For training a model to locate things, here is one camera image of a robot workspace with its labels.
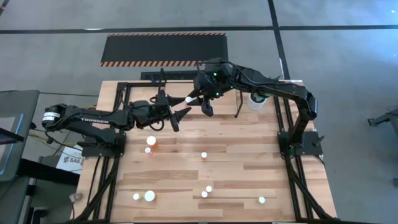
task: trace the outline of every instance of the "black metal frame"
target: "black metal frame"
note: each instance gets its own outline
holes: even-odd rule
[[[150,83],[127,83],[127,82],[119,82],[116,88],[116,96],[114,100],[114,105],[113,109],[116,110],[118,107],[118,102],[121,100],[124,101],[123,109],[126,109],[126,105],[129,104],[129,99],[130,99],[130,94],[131,94],[131,88],[134,87],[163,87],[165,86],[165,82],[150,82]],[[126,89],[126,93],[124,94],[124,99],[122,91]],[[120,156],[113,157],[113,165],[112,168],[109,172],[108,175],[108,166],[109,166],[109,160],[111,157],[109,156],[104,156],[104,161],[103,165],[101,168],[101,174],[99,177],[99,184],[98,184],[98,190],[93,199],[89,202],[89,205],[85,208],[83,213],[78,216],[73,222],[74,224],[77,223],[109,223],[110,218],[111,218],[111,212],[112,212],[112,206],[113,206],[113,200],[114,200],[114,192],[116,188],[116,177],[118,176],[118,168],[119,168],[119,161],[120,161]],[[105,217],[104,219],[99,219],[100,215],[100,207],[101,207],[101,201],[102,201],[102,196],[105,192],[105,190],[109,186],[109,194],[108,194],[108,201],[106,203],[106,210],[105,210]],[[93,218],[92,220],[88,220],[90,217],[90,214],[93,212]]]

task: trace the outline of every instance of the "printed label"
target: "printed label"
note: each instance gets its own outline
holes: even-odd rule
[[[43,121],[53,121],[55,118],[53,116],[45,116],[43,117]]]
[[[54,112],[45,112],[44,116],[56,116],[59,118],[61,115],[58,113],[54,113]]]

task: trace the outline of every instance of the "white ball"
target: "white ball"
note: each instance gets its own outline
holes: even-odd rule
[[[185,98],[185,102],[186,103],[190,103],[190,102],[192,102],[192,97],[189,97],[189,96],[187,96],[186,98]]]
[[[132,199],[138,200],[138,199],[139,199],[139,194],[135,193],[135,194],[132,196]]]
[[[201,197],[203,197],[203,198],[207,198],[207,195],[208,195],[207,192],[202,192],[201,193]]]
[[[151,190],[148,190],[146,193],[145,193],[145,201],[147,201],[147,202],[151,202],[151,201],[153,201],[153,200],[155,200],[155,192],[153,192],[153,191],[151,191]]]
[[[265,203],[265,202],[266,202],[266,199],[265,199],[264,197],[259,197],[259,202],[260,202],[260,203]]]
[[[213,190],[213,188],[212,188],[211,186],[207,186],[207,187],[206,187],[206,191],[207,191],[207,192],[210,193],[212,190]]]

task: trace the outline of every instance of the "black cable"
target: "black cable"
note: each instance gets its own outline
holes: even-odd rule
[[[70,131],[68,132],[67,136],[65,137],[65,139],[63,140],[62,143],[65,143],[65,141],[67,140],[69,134],[70,134]],[[55,155],[57,154],[57,152],[58,152],[59,150],[61,150],[61,148],[62,148],[62,146],[60,145],[60,146],[58,147],[58,149],[52,154],[52,156],[55,156]]]
[[[154,130],[154,131],[161,131],[161,130],[164,129],[164,120],[160,121],[160,123],[161,123],[161,126],[160,126],[159,129],[154,128],[151,124],[149,125],[149,127],[150,127],[152,130]]]
[[[78,149],[78,148],[76,148],[76,147],[68,146],[68,145],[66,145],[66,144],[64,144],[64,143],[61,143],[61,142],[55,140],[53,137],[51,137],[51,136],[48,134],[47,131],[45,132],[45,135],[46,135],[47,137],[49,137],[50,139],[53,139],[57,144],[59,144],[59,145],[61,145],[61,146],[70,147],[70,148],[72,148],[72,149],[76,149],[77,151],[83,152],[81,149]]]
[[[156,103],[154,100],[156,99],[156,96],[153,96],[153,97],[151,97],[151,98],[149,98],[149,101],[151,102],[151,103]]]
[[[59,151],[58,149],[56,149],[56,148],[54,148],[54,147],[51,147],[51,146],[49,146],[48,144],[44,143],[41,139],[37,139],[36,137],[33,137],[33,136],[29,136],[29,137],[31,137],[33,140],[38,141],[38,142],[42,143],[43,145],[45,145],[45,146],[47,146],[47,147],[49,147],[49,148],[51,148],[51,149],[54,149],[56,152]],[[67,156],[80,159],[80,157],[71,156],[71,155],[69,155],[69,154],[67,154],[67,153],[65,153],[65,152],[62,152],[62,151],[59,151],[59,152],[61,152],[62,154],[65,154],[65,155],[67,155]]]
[[[289,158],[290,158],[290,160],[292,160],[292,159],[295,157],[295,155],[296,155],[296,148],[291,147],[290,150],[289,150]],[[280,158],[282,158],[283,160],[285,160],[285,155],[282,154],[282,152],[280,152]]]
[[[109,115],[112,115],[112,114],[114,114],[115,112],[117,112],[117,110],[119,109],[119,107],[120,107],[120,104],[121,103],[123,103],[124,104],[124,102],[123,102],[123,93],[120,93],[121,94],[121,97],[120,97],[120,101],[118,102],[118,105],[117,105],[117,107],[116,107],[116,109],[114,109],[114,110],[112,110],[111,112],[109,112],[109,113],[106,113],[106,114],[101,114],[101,116],[109,116]],[[83,115],[85,114],[85,115],[94,115],[94,116],[97,116],[97,114],[91,114],[91,113],[82,113]]]
[[[99,157],[99,158],[97,159],[97,162],[95,163],[94,174],[93,174],[93,178],[91,179],[90,190],[88,191],[87,206],[88,206],[88,204],[90,203],[91,191],[93,190],[95,175],[97,174],[97,168],[98,168],[98,164],[100,163],[100,159],[101,159],[101,158]]]

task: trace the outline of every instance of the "orange and black striped edge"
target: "orange and black striped edge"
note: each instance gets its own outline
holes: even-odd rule
[[[108,37],[137,36],[137,35],[226,35],[225,33],[146,33],[146,34],[110,34]],[[200,61],[137,61],[137,62],[101,62],[101,67],[186,67],[196,66]]]

